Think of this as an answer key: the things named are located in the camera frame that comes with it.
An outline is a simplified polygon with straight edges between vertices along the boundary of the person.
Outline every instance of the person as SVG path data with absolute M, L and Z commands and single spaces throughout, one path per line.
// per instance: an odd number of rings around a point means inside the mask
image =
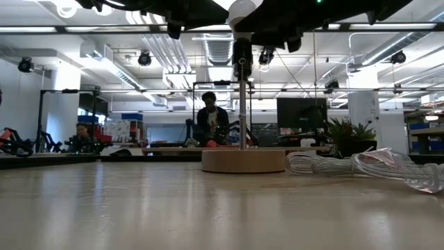
M 205 108 L 197 113 L 197 126 L 203 132 L 203 139 L 200 140 L 201 145 L 205 145 L 210 140 L 225 144 L 225 138 L 222 140 L 216 138 L 215 133 L 217 128 L 228 129 L 230 121 L 227 111 L 216 106 L 216 95 L 213 92 L 203 94 L 202 100 L 205 102 Z
M 69 141 L 71 144 L 69 145 L 68 152 L 69 153 L 92 153 L 92 143 L 91 137 L 88 133 L 88 125 L 82 122 L 79 122 L 76 125 L 77 134 L 71 138 Z

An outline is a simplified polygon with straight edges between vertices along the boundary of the black cable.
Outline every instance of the black cable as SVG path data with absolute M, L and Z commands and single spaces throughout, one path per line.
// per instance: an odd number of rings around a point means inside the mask
M 183 128 L 182 128 L 182 132 L 180 133 L 180 136 L 179 136 L 178 142 L 180 141 L 180 138 L 182 138 L 183 131 L 185 130 L 186 127 L 187 127 L 187 125 L 185 124 L 185 125 L 183 126 Z
M 285 66 L 285 68 L 287 69 L 287 71 L 290 73 L 291 77 L 293 77 L 293 79 L 296 81 L 296 83 L 299 85 L 299 87 L 304 90 L 305 93 L 307 93 L 307 95 L 311 98 L 310 93 L 308 91 L 306 91 L 304 89 L 304 87 L 299 83 L 299 81 L 296 79 L 296 77 L 294 77 L 294 75 L 291 73 L 290 69 L 287 67 L 287 65 L 285 64 L 284 60 L 282 59 L 282 57 L 280 56 L 279 52 L 276 51 L 277 56 L 279 56 L 279 59 L 282 61 L 282 64 Z

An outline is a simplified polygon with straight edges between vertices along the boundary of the hanging wire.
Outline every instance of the hanging wire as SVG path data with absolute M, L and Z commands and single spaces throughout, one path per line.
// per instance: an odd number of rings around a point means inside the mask
M 279 56 L 279 59 L 282 61 L 282 64 L 285 66 L 285 68 L 287 69 L 287 71 L 290 73 L 291 77 L 293 77 L 293 79 L 296 81 L 296 83 L 299 85 L 299 87 L 304 90 L 305 93 L 307 93 L 307 95 L 311 98 L 310 93 L 308 91 L 306 91 L 304 89 L 304 87 L 299 83 L 299 81 L 296 79 L 296 77 L 294 77 L 294 75 L 291 73 L 290 69 L 287 67 L 287 64 L 285 64 L 284 60 L 282 59 L 282 57 L 280 56 L 279 52 L 276 50 L 276 54 L 277 56 Z

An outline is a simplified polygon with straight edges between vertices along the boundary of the spotlight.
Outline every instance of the spotlight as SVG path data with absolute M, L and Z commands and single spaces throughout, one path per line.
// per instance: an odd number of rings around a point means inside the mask
M 23 73 L 31 73 L 34 71 L 34 64 L 32 58 L 22 58 L 22 61 L 19 63 L 19 71 Z
M 407 57 L 404 54 L 404 52 L 399 51 L 396 54 L 394 54 L 393 56 L 391 56 L 390 62 L 393 64 L 404 63 L 406 59 L 407 59 Z
M 139 62 L 141 66 L 149 66 L 151 64 L 150 51 L 142 51 L 137 62 Z
M 324 94 L 331 94 L 333 93 L 333 89 L 339 88 L 339 82 L 337 80 L 333 80 L 325 84 L 325 88 L 327 88 L 328 90 L 324 91 Z
M 396 83 L 395 85 L 395 90 L 393 91 L 394 94 L 402 94 L 403 91 L 402 90 L 398 90 L 398 88 L 401 88 L 401 83 Z
M 261 55 L 259 56 L 259 64 L 260 65 L 269 65 L 272 59 L 275 57 L 273 55 L 275 48 L 273 47 L 264 47 L 262 48 Z

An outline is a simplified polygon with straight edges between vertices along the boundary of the red object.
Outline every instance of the red object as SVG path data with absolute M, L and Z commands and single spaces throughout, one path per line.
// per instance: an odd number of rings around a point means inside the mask
M 207 142 L 207 147 L 217 147 L 217 143 L 213 140 Z

